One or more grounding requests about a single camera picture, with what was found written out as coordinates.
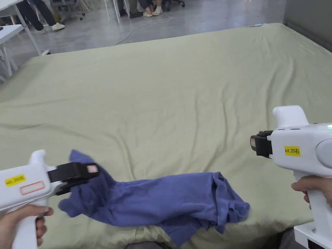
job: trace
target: person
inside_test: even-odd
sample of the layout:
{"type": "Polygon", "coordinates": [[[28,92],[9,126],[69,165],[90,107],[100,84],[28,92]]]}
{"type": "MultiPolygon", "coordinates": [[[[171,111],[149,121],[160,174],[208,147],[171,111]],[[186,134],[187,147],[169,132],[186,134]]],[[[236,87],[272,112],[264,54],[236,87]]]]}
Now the person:
{"type": "MultiPolygon", "coordinates": [[[[53,31],[64,29],[65,26],[61,23],[57,23],[52,15],[52,12],[48,9],[43,0],[32,0],[36,8],[45,18],[47,24],[52,27],[53,31]]],[[[17,8],[21,12],[22,16],[25,16],[27,20],[35,27],[36,30],[40,31],[41,34],[45,34],[43,24],[38,20],[37,14],[32,9],[31,5],[28,3],[28,0],[23,0],[17,4],[17,8]]]]}
{"type": "MultiPolygon", "coordinates": [[[[48,208],[45,213],[46,207],[38,207],[34,205],[26,205],[16,211],[6,213],[0,220],[0,248],[12,249],[14,238],[16,236],[16,226],[23,219],[29,216],[51,216],[53,209],[48,208]]],[[[45,219],[38,218],[36,220],[36,236],[37,244],[40,246],[43,243],[43,235],[46,233],[45,219]]]]}
{"type": "MultiPolygon", "coordinates": [[[[291,185],[295,191],[304,193],[304,200],[308,203],[309,197],[307,191],[319,190],[326,198],[326,202],[332,207],[332,178],[323,178],[319,176],[305,176],[291,185]]],[[[305,249],[295,241],[294,229],[288,229],[282,235],[279,249],[305,249]]]]}
{"type": "MultiPolygon", "coordinates": [[[[118,7],[120,16],[127,14],[124,8],[124,0],[118,0],[118,7]]],[[[137,10],[137,0],[129,0],[129,18],[134,19],[141,16],[143,16],[143,13],[137,10]]]]}
{"type": "Polygon", "coordinates": [[[157,8],[153,8],[152,0],[138,0],[139,4],[142,8],[145,9],[145,12],[143,13],[144,17],[152,17],[152,16],[159,16],[163,13],[163,10],[161,9],[161,1],[157,0],[157,8]]]}
{"type": "Polygon", "coordinates": [[[308,203],[309,197],[307,191],[319,190],[323,193],[327,203],[332,207],[332,178],[319,176],[305,176],[291,185],[295,191],[304,193],[304,200],[308,203]]]}

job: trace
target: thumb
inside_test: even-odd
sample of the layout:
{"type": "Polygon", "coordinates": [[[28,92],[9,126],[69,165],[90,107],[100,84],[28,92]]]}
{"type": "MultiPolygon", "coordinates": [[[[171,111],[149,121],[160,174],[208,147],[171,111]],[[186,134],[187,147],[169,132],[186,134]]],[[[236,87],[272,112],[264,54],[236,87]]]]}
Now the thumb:
{"type": "Polygon", "coordinates": [[[295,191],[322,190],[324,178],[319,176],[305,176],[291,185],[295,191]]]}
{"type": "Polygon", "coordinates": [[[12,224],[17,224],[29,216],[39,216],[47,211],[47,207],[26,205],[20,209],[6,214],[6,219],[12,224]]]}

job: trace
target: concrete floor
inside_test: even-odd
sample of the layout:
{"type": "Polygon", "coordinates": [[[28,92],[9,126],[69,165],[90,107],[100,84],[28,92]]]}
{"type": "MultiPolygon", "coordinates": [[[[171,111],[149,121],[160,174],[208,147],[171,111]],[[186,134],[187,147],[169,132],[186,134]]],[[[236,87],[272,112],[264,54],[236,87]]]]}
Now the concrete floor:
{"type": "MultiPolygon", "coordinates": [[[[178,37],[210,31],[249,26],[260,23],[282,22],[286,0],[189,0],[184,8],[173,3],[167,14],[174,19],[165,24],[147,25],[134,31],[123,43],[143,42],[155,39],[178,37]]],[[[71,52],[89,48],[113,46],[124,39],[131,30],[145,23],[169,20],[164,14],[153,18],[130,20],[122,17],[118,24],[113,6],[109,8],[111,21],[108,21],[106,9],[87,13],[83,21],[79,19],[66,23],[59,32],[49,31],[39,34],[31,31],[44,51],[51,53],[71,52]]],[[[36,56],[30,40],[24,31],[6,42],[18,65],[36,56]]]]}

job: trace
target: bed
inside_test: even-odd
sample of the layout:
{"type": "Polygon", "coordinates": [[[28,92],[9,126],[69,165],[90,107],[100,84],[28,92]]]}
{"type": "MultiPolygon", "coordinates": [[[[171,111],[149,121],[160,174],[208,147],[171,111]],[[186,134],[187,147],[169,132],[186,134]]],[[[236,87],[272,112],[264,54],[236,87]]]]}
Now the bed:
{"type": "MultiPolygon", "coordinates": [[[[223,235],[201,229],[182,248],[259,248],[312,216],[290,189],[292,172],[256,156],[249,138],[276,127],[275,106],[300,105],[310,122],[330,122],[331,68],[328,50],[283,24],[32,58],[0,88],[0,167],[24,165],[41,148],[47,164],[62,164],[75,148],[117,181],[220,171],[251,204],[249,216],[223,235]],[[156,64],[169,73],[144,78],[156,64]]],[[[50,199],[56,212],[42,248],[174,247],[155,226],[68,218],[56,208],[61,198],[50,199]]]]}

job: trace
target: wrinkled fabric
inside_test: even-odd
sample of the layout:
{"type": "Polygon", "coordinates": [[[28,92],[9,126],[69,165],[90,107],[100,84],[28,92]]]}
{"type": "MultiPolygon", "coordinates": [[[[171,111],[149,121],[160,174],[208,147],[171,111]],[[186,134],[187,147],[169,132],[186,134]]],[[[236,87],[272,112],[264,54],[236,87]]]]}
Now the wrinkled fabric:
{"type": "MultiPolygon", "coordinates": [[[[94,162],[76,150],[69,159],[94,162]]],[[[84,214],[119,227],[157,225],[180,247],[201,227],[213,225],[223,233],[228,222],[240,222],[250,208],[220,172],[117,182],[98,167],[98,177],[72,187],[70,197],[59,203],[70,217],[84,214]]]]}

